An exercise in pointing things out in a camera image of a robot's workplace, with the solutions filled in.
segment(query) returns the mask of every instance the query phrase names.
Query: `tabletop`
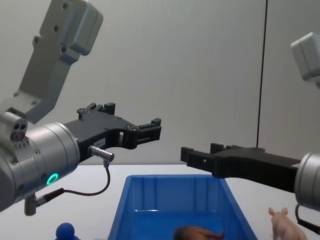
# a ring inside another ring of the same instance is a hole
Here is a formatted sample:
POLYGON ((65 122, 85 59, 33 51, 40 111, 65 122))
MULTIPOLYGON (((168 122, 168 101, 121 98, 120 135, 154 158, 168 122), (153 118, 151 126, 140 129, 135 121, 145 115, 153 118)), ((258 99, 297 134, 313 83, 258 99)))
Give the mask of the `tabletop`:
MULTIPOLYGON (((127 176, 153 174, 208 174, 185 165, 111 165, 111 184, 98 196, 63 194, 37 208, 34 216, 24 215, 21 201, 0 213, 0 239, 3 240, 53 240, 61 223, 71 223, 76 236, 82 240, 106 240, 116 214, 119 199, 127 176)), ((58 188, 81 192, 101 190, 106 184, 102 165, 79 166, 73 173, 37 192, 37 196, 58 188)), ((296 222, 293 193, 275 189, 245 179, 226 180, 243 214, 259 240, 272 239, 271 216, 268 208, 276 211, 287 207, 288 216, 296 222)), ((320 224, 320 213, 302 208, 300 216, 320 224)), ((315 233, 301 227, 309 240, 318 240, 315 233)))

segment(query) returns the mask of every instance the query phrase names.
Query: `blue ball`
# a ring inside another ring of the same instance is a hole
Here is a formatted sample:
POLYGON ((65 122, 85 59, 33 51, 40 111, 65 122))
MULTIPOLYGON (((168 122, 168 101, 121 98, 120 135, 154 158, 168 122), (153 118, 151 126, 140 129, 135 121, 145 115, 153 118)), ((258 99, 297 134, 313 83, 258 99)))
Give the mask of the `blue ball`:
POLYGON ((75 236, 75 228, 70 223, 62 223, 55 231, 57 240, 73 240, 75 236))

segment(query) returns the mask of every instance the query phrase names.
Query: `brown toy animal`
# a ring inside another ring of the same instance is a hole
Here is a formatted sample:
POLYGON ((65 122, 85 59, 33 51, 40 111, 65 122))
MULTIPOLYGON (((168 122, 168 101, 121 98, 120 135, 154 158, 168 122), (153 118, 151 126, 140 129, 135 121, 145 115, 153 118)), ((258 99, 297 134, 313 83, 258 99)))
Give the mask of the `brown toy animal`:
POLYGON ((288 217, 288 209, 285 207, 281 212, 275 212, 269 207, 269 214, 272 216, 273 240, 307 240, 305 233, 288 217))
POLYGON ((214 233, 200 226, 182 226, 175 230, 174 240, 221 240, 225 234, 214 233))

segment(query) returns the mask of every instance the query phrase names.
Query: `blue plastic bin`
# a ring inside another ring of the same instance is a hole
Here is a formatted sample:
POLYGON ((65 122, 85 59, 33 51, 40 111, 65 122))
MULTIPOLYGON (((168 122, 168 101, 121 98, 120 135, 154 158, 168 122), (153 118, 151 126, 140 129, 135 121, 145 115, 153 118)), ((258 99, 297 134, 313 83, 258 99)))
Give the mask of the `blue plastic bin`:
POLYGON ((211 175, 134 175, 124 184, 108 240, 173 240, 185 225, 256 240, 224 179, 211 175))

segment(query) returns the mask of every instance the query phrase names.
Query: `white wall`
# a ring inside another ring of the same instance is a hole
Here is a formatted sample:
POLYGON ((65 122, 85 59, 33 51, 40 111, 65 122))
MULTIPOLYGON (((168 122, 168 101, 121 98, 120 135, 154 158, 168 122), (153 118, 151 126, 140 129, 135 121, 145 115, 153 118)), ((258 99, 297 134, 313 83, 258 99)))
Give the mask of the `white wall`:
MULTIPOLYGON (((115 164, 176 164, 182 146, 211 142, 255 146, 265 0, 91 2, 104 15, 95 46, 40 123, 72 121, 91 102, 115 102, 137 125, 162 118, 160 141, 111 149, 115 164)), ((1 1, 0 101, 18 88, 48 6, 1 1)))
POLYGON ((269 0, 259 146, 302 158, 319 152, 320 91, 303 82, 290 44, 320 33, 320 1, 269 0))

